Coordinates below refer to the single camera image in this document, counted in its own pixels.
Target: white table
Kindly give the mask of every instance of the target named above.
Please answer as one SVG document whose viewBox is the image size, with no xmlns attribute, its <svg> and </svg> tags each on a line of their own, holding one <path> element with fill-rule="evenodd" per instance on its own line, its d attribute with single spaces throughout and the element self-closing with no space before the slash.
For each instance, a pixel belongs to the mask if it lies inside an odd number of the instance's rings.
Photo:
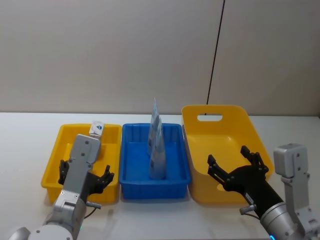
<svg viewBox="0 0 320 240">
<path fill-rule="evenodd" d="M 148 123 L 150 115 L 0 113 L 0 236 L 11 227 L 39 227 L 52 210 L 40 181 L 59 127 L 70 123 Z M 269 155 L 287 143 L 308 148 L 310 204 L 320 214 L 320 119 L 252 116 Z M 180 115 L 163 115 L 164 123 L 181 124 Z M 284 198 L 275 173 L 271 186 Z M 203 207 L 184 200 L 124 202 L 104 206 L 84 220 L 78 240 L 267 239 L 259 221 L 241 216 L 239 207 Z"/>
</svg>

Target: handle cutout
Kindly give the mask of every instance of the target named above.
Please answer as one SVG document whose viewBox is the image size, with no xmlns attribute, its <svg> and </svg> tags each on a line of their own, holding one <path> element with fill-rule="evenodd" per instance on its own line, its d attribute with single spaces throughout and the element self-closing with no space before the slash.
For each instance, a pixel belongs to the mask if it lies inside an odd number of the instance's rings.
<svg viewBox="0 0 320 240">
<path fill-rule="evenodd" d="M 202 113 L 197 116 L 197 119 L 201 122 L 219 122 L 222 120 L 221 114 L 214 113 Z"/>
</svg>

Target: black cable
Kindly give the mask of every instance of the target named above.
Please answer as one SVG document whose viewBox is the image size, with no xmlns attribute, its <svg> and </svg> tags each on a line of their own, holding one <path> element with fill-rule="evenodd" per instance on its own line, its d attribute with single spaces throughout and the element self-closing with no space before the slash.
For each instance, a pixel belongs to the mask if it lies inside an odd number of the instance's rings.
<svg viewBox="0 0 320 240">
<path fill-rule="evenodd" d="M 97 209 L 96 209 L 96 208 L 94 208 L 94 209 L 92 210 L 92 212 L 90 212 L 87 216 L 85 216 L 85 217 L 84 217 L 84 219 L 86 219 L 86 218 L 90 217 L 90 216 L 95 212 L 95 210 L 97 210 Z"/>
<path fill-rule="evenodd" d="M 217 50 L 218 50 L 218 42 L 219 42 L 219 37 L 220 37 L 222 17 L 223 17 L 223 15 L 224 15 L 224 10 L 225 10 L 225 3 L 226 3 L 226 0 L 223 0 L 222 10 L 221 10 L 221 17 L 220 17 L 220 23 L 219 23 L 219 29 L 218 29 L 218 35 L 217 35 L 217 37 L 216 37 L 216 43 L 215 43 L 213 64 L 212 64 L 211 77 L 210 77 L 210 83 L 209 83 L 209 91 L 208 91 L 208 96 L 207 96 L 207 99 L 206 99 L 206 104 L 207 104 L 207 105 L 208 105 L 208 103 L 209 103 L 211 83 L 212 83 L 212 78 L 213 78 L 213 75 L 214 75 L 214 68 L 215 68 L 215 63 L 216 63 L 216 56 L 217 56 Z"/>
<path fill-rule="evenodd" d="M 250 213 L 244 213 L 244 214 L 242 214 L 242 215 L 247 215 L 247 216 L 250 216 L 250 217 L 253 217 L 253 218 L 255 218 L 255 219 L 260 220 L 259 217 L 255 216 L 255 215 L 253 215 L 253 214 L 250 214 Z"/>
</svg>

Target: white tabletop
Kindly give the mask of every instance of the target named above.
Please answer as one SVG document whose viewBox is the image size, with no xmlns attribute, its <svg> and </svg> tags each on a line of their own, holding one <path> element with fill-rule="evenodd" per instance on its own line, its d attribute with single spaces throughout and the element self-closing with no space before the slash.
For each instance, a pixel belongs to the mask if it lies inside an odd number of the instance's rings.
<svg viewBox="0 0 320 240">
<path fill-rule="evenodd" d="M 320 119 L 250 118 L 270 157 L 273 149 L 283 144 L 307 146 L 310 204 L 320 214 Z M 94 120 L 120 125 L 148 123 L 150 115 L 0 113 L 0 236 L 12 227 L 25 226 L 32 231 L 42 225 L 52 207 L 40 182 L 59 127 Z M 162 121 L 181 124 L 182 118 L 180 115 L 163 115 Z M 284 198 L 280 177 L 274 173 L 269 183 Z M 204 207 L 189 196 L 183 200 L 143 202 L 120 199 L 84 220 L 78 240 L 267 239 L 259 221 L 241 216 L 238 208 Z"/>
</svg>

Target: gray wall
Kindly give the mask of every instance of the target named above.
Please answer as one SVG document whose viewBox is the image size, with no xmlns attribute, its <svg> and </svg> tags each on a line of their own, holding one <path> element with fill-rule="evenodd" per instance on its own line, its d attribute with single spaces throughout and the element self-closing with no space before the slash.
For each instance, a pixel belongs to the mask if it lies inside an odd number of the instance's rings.
<svg viewBox="0 0 320 240">
<path fill-rule="evenodd" d="M 0 111 L 320 112 L 318 0 L 0 1 Z"/>
</svg>

